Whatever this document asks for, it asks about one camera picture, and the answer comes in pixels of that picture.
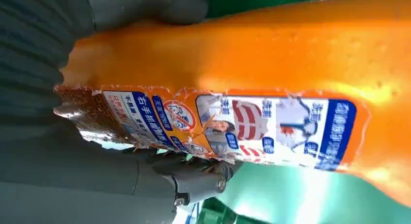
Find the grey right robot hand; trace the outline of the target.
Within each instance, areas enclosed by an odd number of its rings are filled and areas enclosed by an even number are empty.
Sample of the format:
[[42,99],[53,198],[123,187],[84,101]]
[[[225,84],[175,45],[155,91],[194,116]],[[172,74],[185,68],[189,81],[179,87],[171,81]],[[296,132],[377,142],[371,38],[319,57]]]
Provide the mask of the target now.
[[150,18],[202,22],[207,0],[0,0],[0,221],[3,224],[170,224],[178,178],[206,196],[240,163],[117,151],[82,138],[54,113],[54,87],[75,42]]

